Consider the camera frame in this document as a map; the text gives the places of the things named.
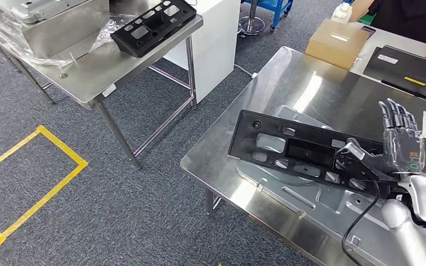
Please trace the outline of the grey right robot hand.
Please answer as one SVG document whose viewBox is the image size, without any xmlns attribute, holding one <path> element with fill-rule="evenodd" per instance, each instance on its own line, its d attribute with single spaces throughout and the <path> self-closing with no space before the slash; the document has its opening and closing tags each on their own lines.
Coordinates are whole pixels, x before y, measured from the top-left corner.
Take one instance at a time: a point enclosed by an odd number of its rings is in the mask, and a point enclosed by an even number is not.
<svg viewBox="0 0 426 266">
<path fill-rule="evenodd" d="M 420 173 L 425 165 L 425 147 L 415 117 L 390 98 L 378 105 L 383 116 L 383 153 L 369 153 L 352 137 L 347 139 L 347 146 L 367 167 L 385 175 Z"/>
</svg>

